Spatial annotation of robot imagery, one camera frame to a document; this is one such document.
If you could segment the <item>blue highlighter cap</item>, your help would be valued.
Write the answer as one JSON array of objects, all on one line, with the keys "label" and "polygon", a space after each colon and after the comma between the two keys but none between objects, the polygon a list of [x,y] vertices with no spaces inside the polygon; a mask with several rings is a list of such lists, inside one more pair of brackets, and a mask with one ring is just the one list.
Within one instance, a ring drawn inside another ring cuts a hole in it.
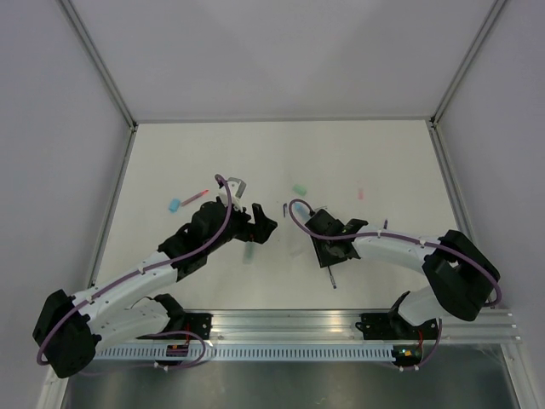
[{"label": "blue highlighter cap", "polygon": [[171,213],[176,213],[181,205],[181,202],[179,199],[172,199],[169,203],[168,210]]}]

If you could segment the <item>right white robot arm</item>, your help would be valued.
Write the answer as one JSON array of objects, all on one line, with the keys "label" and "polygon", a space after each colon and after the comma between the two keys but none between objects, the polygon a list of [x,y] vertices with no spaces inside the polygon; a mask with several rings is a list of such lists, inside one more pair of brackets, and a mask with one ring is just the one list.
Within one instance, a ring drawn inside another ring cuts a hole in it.
[{"label": "right white robot arm", "polygon": [[408,235],[360,219],[344,223],[324,209],[313,212],[304,228],[323,268],[369,259],[408,268],[426,279],[422,289],[405,291],[380,319],[361,318],[367,340],[410,340],[420,332],[434,339],[440,318],[471,322],[491,306],[490,297],[501,300],[498,270],[457,230],[438,237]]}]

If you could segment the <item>blue highlighter marker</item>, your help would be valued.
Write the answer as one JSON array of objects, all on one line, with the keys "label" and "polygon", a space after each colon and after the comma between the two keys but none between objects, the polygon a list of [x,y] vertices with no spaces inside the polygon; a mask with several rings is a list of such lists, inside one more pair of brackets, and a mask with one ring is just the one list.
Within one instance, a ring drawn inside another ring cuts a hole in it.
[{"label": "blue highlighter marker", "polygon": [[295,211],[297,212],[297,214],[301,218],[308,218],[309,217],[307,207],[302,205],[301,203],[296,203],[295,204]]}]

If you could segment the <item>blue ballpoint pen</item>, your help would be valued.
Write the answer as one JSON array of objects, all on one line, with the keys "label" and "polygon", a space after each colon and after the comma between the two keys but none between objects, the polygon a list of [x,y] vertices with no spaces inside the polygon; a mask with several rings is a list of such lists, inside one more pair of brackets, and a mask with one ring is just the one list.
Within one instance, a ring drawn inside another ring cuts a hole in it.
[{"label": "blue ballpoint pen", "polygon": [[336,290],[336,289],[337,289],[337,284],[336,284],[335,277],[334,277],[334,275],[333,275],[333,273],[332,273],[332,271],[331,271],[331,268],[330,268],[330,267],[327,267],[326,269],[327,269],[327,272],[328,272],[328,275],[329,275],[329,278],[330,278],[330,283],[331,283],[331,285],[332,285],[332,288],[333,288],[334,290]]}]

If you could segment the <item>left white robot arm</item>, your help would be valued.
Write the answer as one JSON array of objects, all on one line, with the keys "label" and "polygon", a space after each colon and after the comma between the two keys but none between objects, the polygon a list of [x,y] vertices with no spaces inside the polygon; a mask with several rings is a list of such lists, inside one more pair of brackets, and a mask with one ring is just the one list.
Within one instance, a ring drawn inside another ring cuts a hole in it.
[{"label": "left white robot arm", "polygon": [[83,370],[101,350],[131,338],[159,333],[168,339],[179,337],[185,313],[172,296],[160,294],[138,309],[132,304],[195,273],[212,252],[234,239],[265,244],[278,224],[260,204],[251,209],[248,213],[220,199],[206,202],[133,270],[72,295],[62,289],[49,294],[32,332],[37,364],[67,378]]}]

